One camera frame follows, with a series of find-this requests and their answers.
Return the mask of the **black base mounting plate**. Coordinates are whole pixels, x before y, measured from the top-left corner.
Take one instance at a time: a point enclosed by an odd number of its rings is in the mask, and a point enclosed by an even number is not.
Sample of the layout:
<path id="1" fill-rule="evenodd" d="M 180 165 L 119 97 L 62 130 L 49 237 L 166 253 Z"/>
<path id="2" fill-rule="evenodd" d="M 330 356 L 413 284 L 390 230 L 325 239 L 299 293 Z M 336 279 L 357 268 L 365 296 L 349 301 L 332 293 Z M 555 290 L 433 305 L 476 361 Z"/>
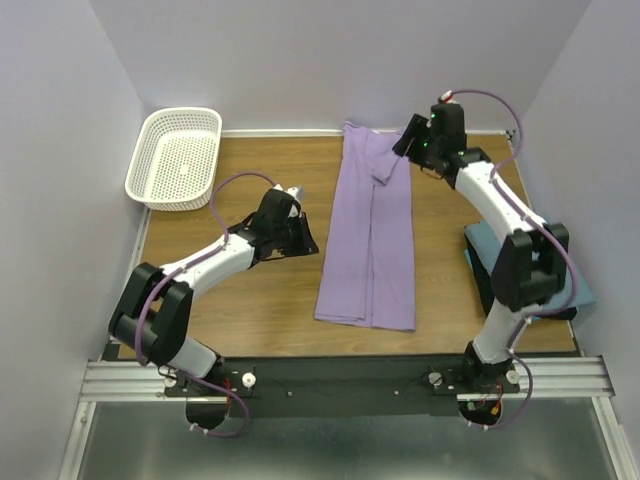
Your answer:
<path id="1" fill-rule="evenodd" d="M 352 417 L 470 414 L 495 423 L 491 410 L 517 393 L 510 363 L 476 368 L 464 355 L 229 357 L 213 383 L 183 374 L 166 381 L 169 398 L 186 400 L 189 421 L 215 431 L 229 418 Z"/>

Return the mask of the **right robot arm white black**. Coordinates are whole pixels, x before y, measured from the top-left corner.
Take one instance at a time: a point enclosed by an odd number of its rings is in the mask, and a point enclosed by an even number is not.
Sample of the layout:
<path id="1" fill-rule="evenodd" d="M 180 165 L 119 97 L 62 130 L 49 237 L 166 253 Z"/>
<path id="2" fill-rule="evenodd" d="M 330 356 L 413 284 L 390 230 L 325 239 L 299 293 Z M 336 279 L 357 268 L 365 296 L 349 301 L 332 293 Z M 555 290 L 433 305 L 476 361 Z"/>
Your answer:
<path id="1" fill-rule="evenodd" d="M 500 243 L 484 327 L 466 347 L 461 364 L 442 373 L 455 393 L 489 388 L 505 379 L 527 323 L 564 288 L 569 232 L 535 214 L 502 180 L 489 156 L 468 146 L 459 104 L 440 101 L 428 116 L 413 115 L 393 151 L 444 179 Z"/>

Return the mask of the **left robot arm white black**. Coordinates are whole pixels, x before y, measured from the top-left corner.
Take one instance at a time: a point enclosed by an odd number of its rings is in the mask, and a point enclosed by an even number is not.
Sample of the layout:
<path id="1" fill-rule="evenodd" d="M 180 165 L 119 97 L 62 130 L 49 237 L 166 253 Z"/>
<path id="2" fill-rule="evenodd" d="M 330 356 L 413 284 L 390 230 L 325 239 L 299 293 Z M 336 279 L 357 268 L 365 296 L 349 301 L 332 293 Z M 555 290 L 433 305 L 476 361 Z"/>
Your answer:
<path id="1" fill-rule="evenodd" d="M 221 355 L 187 335 L 195 300 L 232 275 L 265 261 L 314 255 L 301 186 L 276 185 L 258 209 L 200 251 L 174 263 L 135 267 L 109 322 L 109 334 L 143 360 L 226 385 Z"/>

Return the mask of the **white plastic laundry basket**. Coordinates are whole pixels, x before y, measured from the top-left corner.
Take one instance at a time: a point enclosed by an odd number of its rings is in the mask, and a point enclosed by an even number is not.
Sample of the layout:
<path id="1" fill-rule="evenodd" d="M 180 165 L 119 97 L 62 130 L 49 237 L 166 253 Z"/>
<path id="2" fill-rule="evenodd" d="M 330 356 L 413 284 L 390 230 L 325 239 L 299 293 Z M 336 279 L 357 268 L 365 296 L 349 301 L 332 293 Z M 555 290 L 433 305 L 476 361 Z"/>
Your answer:
<path id="1" fill-rule="evenodd" d="M 221 116 L 210 108 L 153 112 L 143 122 L 134 147 L 126 194 L 155 211 L 203 207 L 212 193 L 221 131 Z"/>

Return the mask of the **purple t shirt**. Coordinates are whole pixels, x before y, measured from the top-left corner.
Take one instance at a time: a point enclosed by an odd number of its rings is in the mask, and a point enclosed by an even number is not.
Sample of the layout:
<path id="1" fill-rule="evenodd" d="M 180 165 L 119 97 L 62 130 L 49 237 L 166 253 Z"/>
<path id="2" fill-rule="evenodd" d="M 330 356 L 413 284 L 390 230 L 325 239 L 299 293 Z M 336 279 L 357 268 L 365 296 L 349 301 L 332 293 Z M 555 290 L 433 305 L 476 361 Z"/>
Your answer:
<path id="1" fill-rule="evenodd" d="M 314 317 L 365 328 L 416 328 L 409 162 L 400 136 L 347 122 Z"/>

